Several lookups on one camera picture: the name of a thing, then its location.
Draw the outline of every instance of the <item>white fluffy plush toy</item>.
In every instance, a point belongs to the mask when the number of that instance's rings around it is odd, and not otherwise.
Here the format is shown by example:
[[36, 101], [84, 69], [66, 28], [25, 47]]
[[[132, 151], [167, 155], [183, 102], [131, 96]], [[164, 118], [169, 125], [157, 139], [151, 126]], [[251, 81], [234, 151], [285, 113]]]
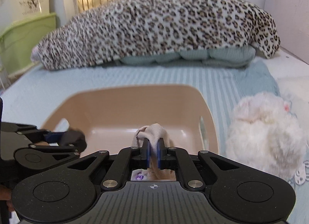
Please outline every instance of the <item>white fluffy plush toy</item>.
[[234, 108], [227, 158], [288, 180], [302, 164], [306, 135], [290, 103], [272, 93], [244, 97]]

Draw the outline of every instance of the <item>crosshair logo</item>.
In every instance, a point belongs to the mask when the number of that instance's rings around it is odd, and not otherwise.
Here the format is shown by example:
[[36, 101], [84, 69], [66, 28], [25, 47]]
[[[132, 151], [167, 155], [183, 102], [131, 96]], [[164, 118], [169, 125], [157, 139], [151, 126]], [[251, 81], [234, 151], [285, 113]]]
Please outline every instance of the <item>crosshair logo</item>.
[[149, 186], [151, 189], [153, 189], [153, 190], [155, 190], [155, 189], [157, 189], [159, 186], [158, 185], [156, 185], [156, 184], [152, 184], [151, 186]]

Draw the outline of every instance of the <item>silver bolt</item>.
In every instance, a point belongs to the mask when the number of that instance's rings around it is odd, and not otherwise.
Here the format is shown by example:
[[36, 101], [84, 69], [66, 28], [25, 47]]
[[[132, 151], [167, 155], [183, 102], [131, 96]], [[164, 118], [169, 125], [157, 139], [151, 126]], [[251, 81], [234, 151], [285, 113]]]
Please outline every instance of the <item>silver bolt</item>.
[[192, 187], [192, 188], [199, 188], [199, 187], [201, 187], [202, 185], [203, 185], [203, 182], [201, 182], [200, 180], [196, 180], [196, 179], [190, 180], [190, 181], [188, 182], [188, 186], [189, 186], [189, 187]]
[[118, 185], [118, 182], [113, 179], [109, 179], [103, 182], [103, 186], [107, 188], [115, 187], [117, 185]]

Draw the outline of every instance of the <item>green storage bin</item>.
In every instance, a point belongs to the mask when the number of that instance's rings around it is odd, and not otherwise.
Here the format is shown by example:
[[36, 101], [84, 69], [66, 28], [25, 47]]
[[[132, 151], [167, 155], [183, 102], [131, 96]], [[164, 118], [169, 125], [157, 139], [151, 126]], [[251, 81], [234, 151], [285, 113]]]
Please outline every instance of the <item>green storage bin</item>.
[[0, 58], [8, 74], [30, 66], [33, 47], [55, 28], [56, 14], [51, 13], [25, 19], [5, 29], [0, 35]]

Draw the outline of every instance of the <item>leopard print blanket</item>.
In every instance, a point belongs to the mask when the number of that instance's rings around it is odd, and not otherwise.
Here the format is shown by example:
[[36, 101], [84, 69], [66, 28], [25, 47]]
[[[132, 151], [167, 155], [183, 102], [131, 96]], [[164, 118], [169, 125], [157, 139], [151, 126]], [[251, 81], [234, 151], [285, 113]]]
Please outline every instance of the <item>leopard print blanket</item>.
[[57, 70], [249, 44], [271, 58], [280, 39], [272, 17], [244, 0], [112, 0], [49, 33], [37, 52]]

